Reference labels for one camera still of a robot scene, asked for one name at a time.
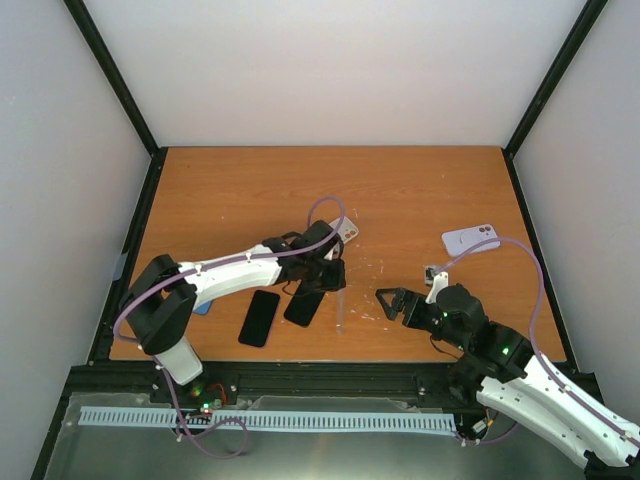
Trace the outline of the black smartphone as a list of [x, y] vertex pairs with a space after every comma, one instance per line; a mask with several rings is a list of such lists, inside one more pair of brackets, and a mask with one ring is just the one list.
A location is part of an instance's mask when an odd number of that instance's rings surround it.
[[325, 296], [324, 292], [296, 291], [284, 311], [284, 319], [302, 328], [307, 328]]
[[256, 290], [238, 335], [238, 342], [254, 348], [263, 348], [269, 338], [279, 304], [279, 294]]

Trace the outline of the beige silicone phone case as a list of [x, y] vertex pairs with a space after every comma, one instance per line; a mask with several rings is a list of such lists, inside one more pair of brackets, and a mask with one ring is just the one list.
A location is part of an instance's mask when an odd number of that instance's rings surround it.
[[336, 240], [335, 246], [339, 242], [348, 243], [359, 235], [358, 227], [348, 217], [343, 219], [336, 218], [329, 223], [331, 230], [334, 230], [337, 226], [340, 226], [340, 228], [337, 230], [335, 237], [339, 239]]

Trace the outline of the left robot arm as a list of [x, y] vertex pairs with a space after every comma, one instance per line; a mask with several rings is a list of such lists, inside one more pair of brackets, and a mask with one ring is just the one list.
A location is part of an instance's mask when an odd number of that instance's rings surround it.
[[218, 298], [258, 287], [297, 282], [313, 293], [346, 286], [344, 241], [323, 220], [300, 234], [271, 237], [244, 250], [199, 262], [155, 257], [119, 303], [114, 336], [126, 340], [120, 326], [133, 331], [129, 340], [153, 357], [173, 380], [186, 402], [201, 400], [208, 390], [204, 367], [186, 337], [192, 312]]

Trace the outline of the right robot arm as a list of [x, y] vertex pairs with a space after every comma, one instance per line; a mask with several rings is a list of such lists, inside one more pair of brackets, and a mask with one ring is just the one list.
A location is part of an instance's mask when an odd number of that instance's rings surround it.
[[546, 440], [582, 468], [588, 479], [639, 476], [639, 427], [612, 412], [570, 380], [532, 342], [494, 322], [460, 284], [426, 294], [379, 289], [385, 316], [427, 331], [461, 355], [449, 388], [462, 403], [475, 401]]

